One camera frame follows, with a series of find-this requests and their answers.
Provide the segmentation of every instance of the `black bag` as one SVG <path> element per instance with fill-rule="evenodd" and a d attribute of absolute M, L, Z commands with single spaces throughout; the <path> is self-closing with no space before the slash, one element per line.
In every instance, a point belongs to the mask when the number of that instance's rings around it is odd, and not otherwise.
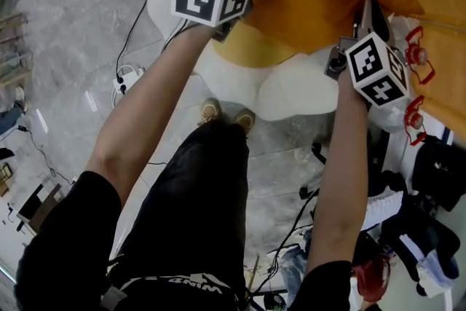
<path fill-rule="evenodd" d="M 433 136 L 424 142 L 414 163 L 413 189 L 451 211 L 466 193 L 466 151 Z"/>

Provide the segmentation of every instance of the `gray tile floor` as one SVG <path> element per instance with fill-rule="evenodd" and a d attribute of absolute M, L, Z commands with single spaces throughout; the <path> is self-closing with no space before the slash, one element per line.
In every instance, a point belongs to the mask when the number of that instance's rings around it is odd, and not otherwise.
<path fill-rule="evenodd" d="M 25 44 L 33 52 L 33 76 L 26 93 L 31 108 L 25 123 L 50 163 L 68 177 L 82 171 L 111 111 L 115 60 L 144 0 L 7 0 L 3 14 L 25 12 Z M 144 11 L 123 61 L 148 67 L 162 36 Z M 210 95 L 192 76 L 152 162 L 167 162 L 196 127 L 200 104 Z M 92 97 L 95 107 L 87 98 Z M 224 103 L 227 114 L 240 107 Z M 47 124 L 45 133 L 39 113 Z M 322 170 L 310 145 L 328 137 L 331 115 L 258 120 L 251 132 L 246 258 L 280 243 L 301 208 L 299 187 Z M 139 206 L 162 167 L 148 165 L 119 222 L 114 250 L 129 231 Z"/>

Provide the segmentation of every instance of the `white cloth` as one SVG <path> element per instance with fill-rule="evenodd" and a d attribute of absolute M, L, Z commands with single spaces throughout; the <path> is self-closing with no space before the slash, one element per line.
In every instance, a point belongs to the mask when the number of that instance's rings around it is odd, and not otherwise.
<path fill-rule="evenodd" d="M 378 196 L 369 197 L 366 217 L 361 231 L 382 223 L 388 218 L 398 214 L 401 209 L 403 192 L 394 192 L 388 186 Z"/>
<path fill-rule="evenodd" d="M 443 273 L 436 250 L 428 253 L 424 260 L 416 265 L 416 268 L 419 275 L 419 284 L 424 288 L 429 298 L 453 288 L 454 279 L 446 277 Z"/>

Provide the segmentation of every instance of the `tan shoe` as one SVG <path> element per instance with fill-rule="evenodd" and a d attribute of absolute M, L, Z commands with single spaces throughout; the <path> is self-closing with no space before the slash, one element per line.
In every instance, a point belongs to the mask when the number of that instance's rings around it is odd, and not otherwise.
<path fill-rule="evenodd" d="M 233 123 L 237 123 L 244 128 L 247 135 L 253 128 L 254 123 L 256 123 L 256 115 L 249 109 L 243 109 L 233 119 Z"/>
<path fill-rule="evenodd" d="M 197 125 L 201 126 L 214 119 L 220 119 L 220 117 L 220 103 L 215 98 L 208 98 L 206 101 L 204 101 L 201 107 L 201 122 L 199 122 Z"/>

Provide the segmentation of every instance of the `black shorts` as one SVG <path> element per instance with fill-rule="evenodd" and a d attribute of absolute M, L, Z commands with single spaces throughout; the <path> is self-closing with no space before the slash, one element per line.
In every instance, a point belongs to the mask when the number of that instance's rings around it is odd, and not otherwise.
<path fill-rule="evenodd" d="M 212 273 L 244 294 L 248 155 L 239 125 L 216 120 L 197 128 L 144 200 L 111 282 Z"/>

